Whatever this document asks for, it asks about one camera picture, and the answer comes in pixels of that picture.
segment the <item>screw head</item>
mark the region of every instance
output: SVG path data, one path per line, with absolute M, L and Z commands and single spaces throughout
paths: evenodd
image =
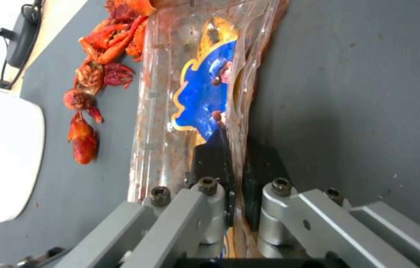
M 217 193 L 218 183 L 213 177 L 203 177 L 198 181 L 198 190 L 204 195 L 214 195 Z
M 280 197 L 291 195 L 291 183 L 285 178 L 276 178 L 271 182 L 273 193 Z
M 340 207 L 342 207 L 344 203 L 344 196 L 339 192 L 339 190 L 334 188 L 329 188 L 326 190 L 326 195 L 334 201 L 336 204 L 338 204 Z
M 157 186 L 150 191 L 150 203 L 156 207 L 165 207 L 170 200 L 170 189 L 165 186 Z

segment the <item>metal clamp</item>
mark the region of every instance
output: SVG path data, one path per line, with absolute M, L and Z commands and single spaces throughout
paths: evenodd
M 312 258 L 325 258 L 329 253 L 351 267 L 416 267 L 323 192 L 281 196 L 273 189 L 271 183 L 263 188 L 262 211 L 282 224 Z M 271 232 L 260 227 L 263 239 L 274 236 Z M 274 246 L 283 242 L 276 241 Z

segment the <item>crayfish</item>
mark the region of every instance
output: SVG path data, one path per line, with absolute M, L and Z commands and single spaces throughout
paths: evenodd
M 74 114 L 69 124 L 67 141 L 73 143 L 73 154 L 77 163 L 85 165 L 96 157 L 97 132 L 84 120 L 81 112 Z
M 68 142 L 73 143 L 74 159 L 83 165 L 96 157 L 98 142 L 97 132 L 82 112 L 102 123 L 95 96 L 107 85 L 127 88 L 132 82 L 134 70 L 114 61 L 124 52 L 140 61 L 147 17 L 155 11 L 149 0 L 108 0 L 106 9 L 109 17 L 79 39 L 87 58 L 76 70 L 73 88 L 62 98 L 67 108 L 77 112 L 69 127 Z

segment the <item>black cable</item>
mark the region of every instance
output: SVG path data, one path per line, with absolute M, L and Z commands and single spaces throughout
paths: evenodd
M 41 8 L 42 8 L 43 0 L 35 0 L 35 3 L 33 5 L 25 4 L 21 6 L 21 14 L 23 17 L 25 17 L 28 20 L 28 17 L 25 15 L 24 10 L 25 7 L 31 7 L 34 10 L 34 13 L 36 15 L 36 33 L 35 36 L 33 36 L 33 41 L 31 42 L 31 46 L 26 51 L 25 60 L 21 64 L 20 68 L 18 69 L 18 73 L 16 74 L 15 78 L 13 78 L 13 81 L 7 86 L 7 89 L 11 89 L 13 85 L 18 81 L 18 78 L 20 77 L 21 72 L 23 71 L 23 68 L 26 65 L 26 62 L 29 59 L 29 56 L 31 55 L 31 51 L 33 51 L 33 47 L 35 47 L 36 40 L 38 39 L 39 30 L 41 28 Z M 6 68 L 6 60 L 4 61 L 3 68 L 2 68 L 2 76 L 1 80 L 3 80 L 4 70 Z
M 8 50 L 8 42 L 6 41 L 6 38 L 3 37 L 4 40 L 4 44 L 6 45 L 6 50 Z M 6 68 L 6 60 L 3 61 L 3 66 L 2 66 L 2 73 L 0 75 L 0 79 L 3 80 L 3 76 L 4 76 L 4 70 Z

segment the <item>transparent plastic bag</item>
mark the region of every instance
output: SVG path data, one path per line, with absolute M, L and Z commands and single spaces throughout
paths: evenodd
M 243 243 L 237 246 L 243 248 L 237 253 L 241 257 L 256 254 L 251 252 L 254 242 L 245 238 L 251 235 L 243 231 L 240 191 L 249 108 L 275 15 L 281 14 L 287 3 L 160 1 L 154 3 L 157 12 L 147 26 L 128 201 L 143 200 L 157 185 L 167 186 L 173 193 L 185 187 L 194 147 L 205 143 L 215 128 L 225 127 L 237 190 L 235 219 L 239 220 L 235 226 L 239 224 L 239 231 L 235 231 L 235 239 Z M 193 80 L 200 84 L 192 86 Z M 212 90 L 220 88 L 226 88 L 225 96 L 210 93 L 209 102 L 195 99 L 192 93 L 214 93 Z M 223 107 L 212 102 L 214 97 L 224 100 Z

